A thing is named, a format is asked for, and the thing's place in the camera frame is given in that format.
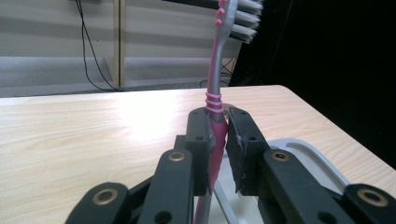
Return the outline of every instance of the black cable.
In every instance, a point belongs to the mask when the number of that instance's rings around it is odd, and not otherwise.
[[[91,42],[91,39],[90,39],[90,35],[88,34],[87,27],[85,26],[84,13],[82,12],[81,1],[80,1],[80,0],[76,0],[76,4],[77,4],[77,7],[78,7],[79,16],[81,17],[81,36],[82,36],[82,47],[83,47],[83,51],[82,51],[82,52],[83,52],[83,57],[84,57],[85,76],[87,77],[87,79],[91,82],[91,84],[92,84],[96,89],[101,90],[101,91],[112,91],[112,90],[102,89],[102,88],[96,86],[96,85],[91,81],[90,77],[88,76],[87,60],[86,60],[86,53],[85,53],[85,37],[84,37],[84,31],[85,31],[85,34],[87,35],[88,41],[89,41],[89,43],[90,43],[91,50],[92,50],[92,54],[93,54],[93,58],[95,59],[95,63],[96,63],[96,66],[97,66],[97,68],[98,68],[98,70],[99,70],[99,72],[100,72],[100,75],[102,76],[102,78],[105,80],[105,82],[107,83],[107,85],[108,85],[111,89],[113,89],[114,91],[122,91],[122,90],[119,90],[119,89],[114,88],[114,87],[106,80],[105,76],[103,75],[102,70],[100,69],[99,63],[98,63],[98,61],[97,61],[97,59],[96,59],[96,54],[95,54],[95,51],[94,51],[94,49],[93,49],[93,45],[92,45],[92,42]]]
[[[228,61],[226,64],[222,64],[222,65],[221,65],[221,69],[227,70],[227,72],[228,72],[230,75],[232,75],[233,72],[230,71],[230,69],[228,69],[226,66],[227,66],[230,62],[232,62],[232,61],[233,61],[233,59],[231,59],[230,61]]]

